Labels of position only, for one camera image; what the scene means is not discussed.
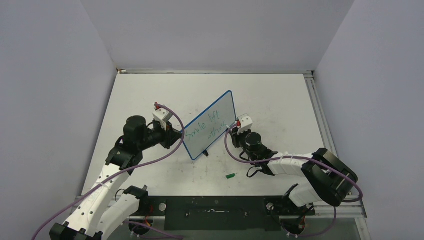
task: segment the blue frame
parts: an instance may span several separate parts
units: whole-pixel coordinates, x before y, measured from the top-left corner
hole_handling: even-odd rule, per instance
[[[225,95],[227,95],[228,93],[231,94],[231,100],[232,100],[232,108],[234,109],[234,119],[237,119],[237,115],[236,115],[236,105],[234,105],[234,98],[233,98],[233,92],[231,90],[226,91],[222,96],[220,96],[216,101],[214,101],[209,107],[207,107],[204,111],[202,111],[195,119],[193,119],[189,124],[187,124],[187,126],[185,126],[185,128],[187,128],[188,126],[190,126],[192,123],[194,123],[194,121],[196,121],[200,116],[202,116],[207,110],[209,110],[213,105],[215,105],[220,99],[222,99]],[[209,146],[206,147],[206,150],[212,146],[212,144],[214,144],[218,139],[220,139],[220,137],[225,134],[226,131],[222,132],[221,135],[219,135],[215,141],[213,141]],[[202,153],[200,153],[197,157],[193,158],[192,155],[190,154],[189,149],[186,146],[185,142],[182,142],[184,144],[185,150],[187,150],[188,155],[190,156],[191,160],[196,160],[198,159]]]

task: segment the white tabletop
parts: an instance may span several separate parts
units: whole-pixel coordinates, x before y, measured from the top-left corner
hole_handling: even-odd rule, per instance
[[[262,143],[271,150],[306,154],[323,147],[302,74],[118,74],[82,193],[97,180],[128,117],[140,115],[150,122],[153,103],[158,102],[187,124],[228,90],[233,93],[237,116],[249,114],[252,131],[261,134]],[[171,123],[181,129],[174,117]],[[238,156],[242,150],[229,142]],[[209,157],[192,161],[181,146],[171,157],[136,169],[122,188],[147,185],[151,196],[276,196],[295,183],[306,183],[302,177],[262,173],[247,178],[251,165],[230,158],[223,137],[208,152]],[[142,163],[167,153],[157,145],[143,152]],[[235,177],[226,178],[233,173]]]

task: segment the table surface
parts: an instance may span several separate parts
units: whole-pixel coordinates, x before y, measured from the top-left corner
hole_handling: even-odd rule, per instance
[[[118,74],[82,194],[96,182],[128,117],[141,115],[150,122],[153,103],[158,102],[187,124],[228,90],[233,93],[236,115],[249,114],[252,130],[271,150],[306,154],[324,146],[302,74]],[[170,121],[181,129],[175,117]],[[242,150],[232,147],[230,139],[229,143],[238,156]],[[230,158],[223,137],[208,152],[209,157],[192,161],[181,146],[169,158],[136,169],[122,188],[147,185],[151,196],[278,196],[295,183],[307,182],[304,177],[262,173],[247,178],[251,165]],[[143,152],[142,163],[167,153],[157,145]],[[235,177],[226,178],[233,173]]]

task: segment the robotic arm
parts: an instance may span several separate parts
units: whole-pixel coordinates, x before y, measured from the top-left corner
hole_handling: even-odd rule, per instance
[[[147,186],[142,189],[130,186],[123,196],[107,211],[110,200],[121,185],[133,173],[124,172],[107,183],[102,181],[110,176],[133,166],[143,159],[143,151],[161,144],[170,149],[182,134],[173,129],[169,111],[156,107],[153,112],[153,128],[146,125],[142,116],[132,116],[123,127],[123,136],[118,138],[114,148],[109,152],[106,163],[98,177],[102,187],[84,199],[79,207],[63,224],[56,223],[50,230],[52,240],[106,240],[110,234],[131,214],[144,210],[148,206]]]
[[[262,144],[261,135],[252,132],[250,129],[253,125],[253,121],[248,115],[239,117],[236,124],[237,127],[233,128],[229,133],[231,135],[232,144],[235,148],[243,149],[240,157],[242,158],[242,155],[246,154],[248,159],[243,159],[252,162],[251,165],[258,169],[256,172],[262,172],[270,176],[286,174],[307,178],[309,184],[300,186],[295,185],[286,193],[285,197],[288,197],[297,207],[320,201],[324,201],[333,207],[338,207],[353,188],[352,184],[347,182],[344,178],[327,169],[321,168],[313,162],[293,158],[283,159],[283,156],[287,155],[287,153],[283,154],[272,151],[264,146]],[[357,175],[325,148],[320,148],[314,153],[297,156],[318,160],[341,172],[355,183],[358,182]],[[281,159],[255,163],[255,161],[258,160],[270,158]]]

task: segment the whiteboard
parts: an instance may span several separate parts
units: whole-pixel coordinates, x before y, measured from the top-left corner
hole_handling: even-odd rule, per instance
[[[273,151],[305,154],[324,146],[302,74],[118,74],[101,125],[98,140],[84,183],[83,193],[99,177],[109,151],[122,136],[130,116],[153,119],[153,103],[172,109],[184,124],[199,115],[205,106],[231,90],[237,115],[253,119],[252,131]],[[181,129],[175,117],[170,119]],[[238,156],[242,150],[229,149]],[[181,146],[172,156],[158,163],[135,169],[121,186],[148,186],[151,196],[278,196],[304,177],[256,174],[247,178],[249,164],[228,156],[224,138],[219,138],[193,161]],[[170,150],[160,145],[143,151],[142,163],[156,160]],[[235,174],[227,179],[225,176]]]
[[[196,160],[236,121],[233,92],[228,90],[185,126],[184,146]]]

